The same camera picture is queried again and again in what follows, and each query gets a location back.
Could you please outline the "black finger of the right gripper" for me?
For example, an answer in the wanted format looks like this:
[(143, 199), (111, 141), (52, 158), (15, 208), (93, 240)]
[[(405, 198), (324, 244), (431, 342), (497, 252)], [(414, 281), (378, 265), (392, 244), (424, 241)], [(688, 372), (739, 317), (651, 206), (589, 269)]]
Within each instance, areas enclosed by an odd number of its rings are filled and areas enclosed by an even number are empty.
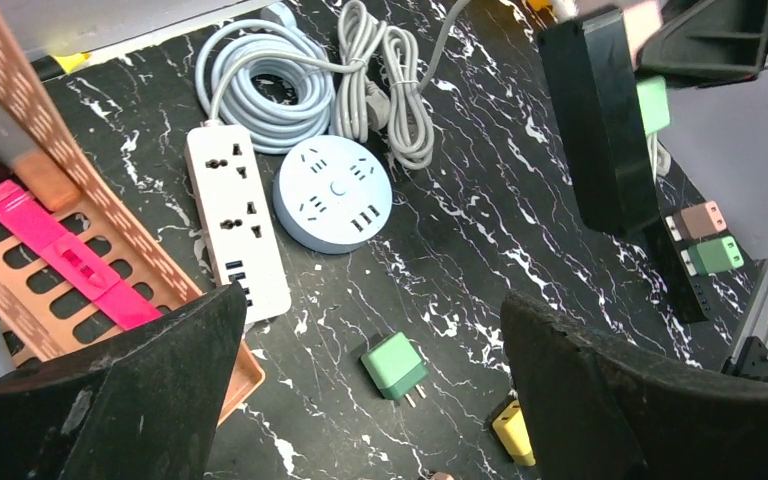
[(768, 1), (666, 1), (639, 68), (681, 86), (756, 79), (768, 68)]

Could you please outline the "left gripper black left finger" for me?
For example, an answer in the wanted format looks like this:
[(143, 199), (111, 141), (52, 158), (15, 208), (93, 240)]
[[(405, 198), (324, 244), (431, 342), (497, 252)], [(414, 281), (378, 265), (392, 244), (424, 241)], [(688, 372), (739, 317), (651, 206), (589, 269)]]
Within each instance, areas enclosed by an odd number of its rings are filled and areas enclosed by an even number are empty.
[(240, 286), (0, 379), (0, 479), (198, 479), (243, 336)]

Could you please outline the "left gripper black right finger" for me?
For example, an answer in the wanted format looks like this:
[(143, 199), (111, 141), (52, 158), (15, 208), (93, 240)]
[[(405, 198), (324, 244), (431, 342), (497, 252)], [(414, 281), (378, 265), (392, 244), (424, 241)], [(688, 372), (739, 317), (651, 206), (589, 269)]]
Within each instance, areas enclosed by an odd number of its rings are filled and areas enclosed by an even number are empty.
[(768, 479), (768, 381), (698, 369), (527, 294), (500, 309), (544, 479)]

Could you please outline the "yellow plug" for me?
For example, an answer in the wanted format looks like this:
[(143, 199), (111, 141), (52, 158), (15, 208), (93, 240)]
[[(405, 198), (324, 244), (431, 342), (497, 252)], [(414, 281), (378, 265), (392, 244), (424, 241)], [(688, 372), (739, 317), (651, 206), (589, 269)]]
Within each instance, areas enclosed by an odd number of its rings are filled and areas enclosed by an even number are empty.
[(491, 427), (514, 463), (528, 467), (537, 465), (518, 400), (509, 402), (493, 419)]

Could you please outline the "white power strip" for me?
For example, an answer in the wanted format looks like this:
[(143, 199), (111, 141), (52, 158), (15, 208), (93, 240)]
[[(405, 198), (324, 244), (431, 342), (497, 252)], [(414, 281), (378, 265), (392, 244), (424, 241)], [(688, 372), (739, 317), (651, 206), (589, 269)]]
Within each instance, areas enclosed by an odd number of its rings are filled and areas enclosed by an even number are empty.
[(185, 156), (215, 284), (243, 289), (247, 326), (285, 314), (290, 289), (249, 131), (194, 128)]

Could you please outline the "round blue power socket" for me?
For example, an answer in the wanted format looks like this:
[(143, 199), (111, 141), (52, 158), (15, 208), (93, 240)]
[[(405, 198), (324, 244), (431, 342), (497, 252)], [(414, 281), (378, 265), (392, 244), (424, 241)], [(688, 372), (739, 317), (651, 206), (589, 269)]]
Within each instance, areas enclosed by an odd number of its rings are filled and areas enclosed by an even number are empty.
[(364, 146), (319, 135), (294, 146), (273, 181), (272, 204), (284, 230), (315, 252), (350, 253), (376, 236), (391, 215), (393, 192)]

